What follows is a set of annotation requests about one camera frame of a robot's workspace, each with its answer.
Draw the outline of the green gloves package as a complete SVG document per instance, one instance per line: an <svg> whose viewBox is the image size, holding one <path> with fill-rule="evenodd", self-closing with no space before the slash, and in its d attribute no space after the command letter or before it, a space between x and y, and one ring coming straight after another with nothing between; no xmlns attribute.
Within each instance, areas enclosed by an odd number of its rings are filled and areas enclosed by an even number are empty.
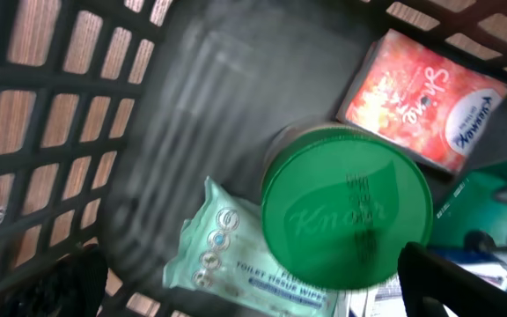
<svg viewBox="0 0 507 317"><path fill-rule="evenodd" d="M461 180L435 214L430 245L489 252L507 270L507 161Z"/></svg>

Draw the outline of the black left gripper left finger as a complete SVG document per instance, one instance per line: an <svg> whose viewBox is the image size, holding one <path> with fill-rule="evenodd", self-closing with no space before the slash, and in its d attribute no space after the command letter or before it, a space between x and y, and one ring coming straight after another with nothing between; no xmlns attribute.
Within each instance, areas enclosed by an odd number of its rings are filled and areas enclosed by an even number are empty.
<svg viewBox="0 0 507 317"><path fill-rule="evenodd" d="M96 244L68 255L0 308L3 317L93 317L107 284L107 260Z"/></svg>

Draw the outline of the white small packet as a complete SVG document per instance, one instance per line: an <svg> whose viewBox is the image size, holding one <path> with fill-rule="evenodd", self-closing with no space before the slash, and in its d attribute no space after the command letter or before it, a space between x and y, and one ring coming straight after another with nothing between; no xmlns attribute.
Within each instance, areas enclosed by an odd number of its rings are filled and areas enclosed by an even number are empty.
<svg viewBox="0 0 507 317"><path fill-rule="evenodd" d="M492 254L459 249L432 249L496 288L507 290L506 264ZM361 291L343 291L338 295L334 317L406 317L400 279L397 274L382 284Z"/></svg>

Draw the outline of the green lid Knorr jar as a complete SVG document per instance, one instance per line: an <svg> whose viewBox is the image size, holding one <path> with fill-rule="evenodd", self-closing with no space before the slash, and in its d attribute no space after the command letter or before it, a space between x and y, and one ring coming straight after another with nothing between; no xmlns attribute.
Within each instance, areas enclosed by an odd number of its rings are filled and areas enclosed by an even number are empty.
<svg viewBox="0 0 507 317"><path fill-rule="evenodd" d="M341 124L289 126L268 148L261 227L297 280L330 290L385 282L409 242L425 245L432 196L416 163Z"/></svg>

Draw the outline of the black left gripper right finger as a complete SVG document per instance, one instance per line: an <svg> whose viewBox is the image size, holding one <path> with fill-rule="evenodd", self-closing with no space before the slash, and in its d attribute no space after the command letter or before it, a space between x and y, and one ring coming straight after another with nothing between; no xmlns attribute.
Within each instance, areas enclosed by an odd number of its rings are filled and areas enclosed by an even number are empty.
<svg viewBox="0 0 507 317"><path fill-rule="evenodd" d="M457 264L409 242L400 252L398 275L408 317L507 317L507 293Z"/></svg>

